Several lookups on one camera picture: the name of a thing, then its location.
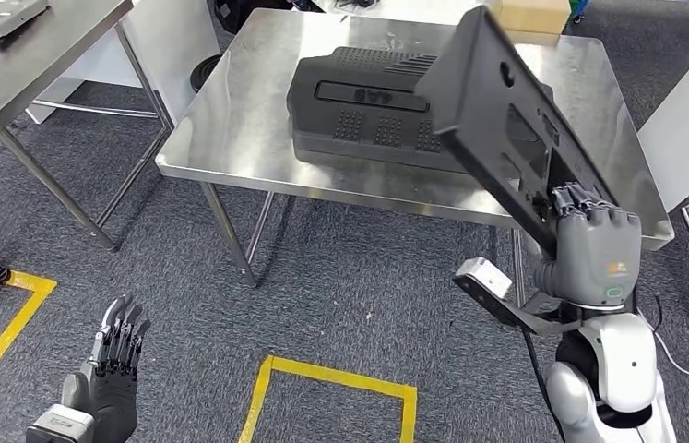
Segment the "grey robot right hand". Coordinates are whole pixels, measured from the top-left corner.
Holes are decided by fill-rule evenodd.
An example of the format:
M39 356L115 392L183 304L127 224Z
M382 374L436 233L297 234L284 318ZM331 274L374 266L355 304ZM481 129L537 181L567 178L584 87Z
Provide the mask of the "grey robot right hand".
M556 254L534 270L536 287L586 309L622 308L640 270L640 217L575 182L555 187L552 197Z

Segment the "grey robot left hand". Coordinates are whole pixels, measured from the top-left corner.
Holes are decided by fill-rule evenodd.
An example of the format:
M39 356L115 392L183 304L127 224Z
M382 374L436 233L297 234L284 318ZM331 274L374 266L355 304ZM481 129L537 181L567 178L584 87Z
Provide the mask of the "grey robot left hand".
M93 418L93 442L125 442L137 428L137 367L150 322L121 295L106 309L89 357L66 376L61 404Z

